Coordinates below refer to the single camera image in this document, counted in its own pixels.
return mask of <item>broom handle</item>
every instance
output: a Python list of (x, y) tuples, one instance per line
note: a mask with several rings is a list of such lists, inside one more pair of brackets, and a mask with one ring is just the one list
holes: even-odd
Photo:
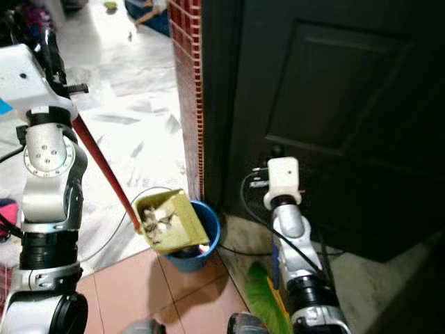
[(124, 205), (125, 211), (127, 211), (131, 221), (133, 221), (134, 229), (139, 230), (139, 222), (138, 219), (136, 218), (136, 214), (133, 210), (133, 207), (131, 207), (131, 203), (125, 196), (124, 190), (120, 186), (118, 179), (111, 170), (108, 162), (106, 162), (104, 155), (99, 149), (99, 146), (97, 146), (94, 138), (90, 133), (90, 130), (88, 130), (80, 114), (72, 122), (72, 126), (74, 130), (76, 130), (81, 140), (83, 141), (83, 144), (85, 144), (86, 148), (92, 155), (93, 159), (96, 161), (96, 164), (100, 167), (101, 171), (105, 175), (108, 182), (110, 182), (110, 185), (113, 187), (114, 192), (116, 193), (116, 195), (118, 195), (120, 202), (122, 203), (122, 205)]

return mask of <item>door panel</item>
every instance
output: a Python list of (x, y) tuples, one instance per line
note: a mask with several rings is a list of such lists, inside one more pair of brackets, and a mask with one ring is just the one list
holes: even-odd
[(388, 260), (443, 225), (443, 5), (414, 2), (245, 1), (227, 212), (280, 144), (332, 246)]

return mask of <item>red tile wall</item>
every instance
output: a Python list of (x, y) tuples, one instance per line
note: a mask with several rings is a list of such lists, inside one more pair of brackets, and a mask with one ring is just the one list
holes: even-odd
[(13, 270), (11, 268), (0, 266), (0, 317), (3, 314), (6, 297), (11, 286), (12, 275)]
[(169, 0), (168, 11), (175, 50), (188, 192), (192, 199), (200, 199), (204, 195), (201, 0)]

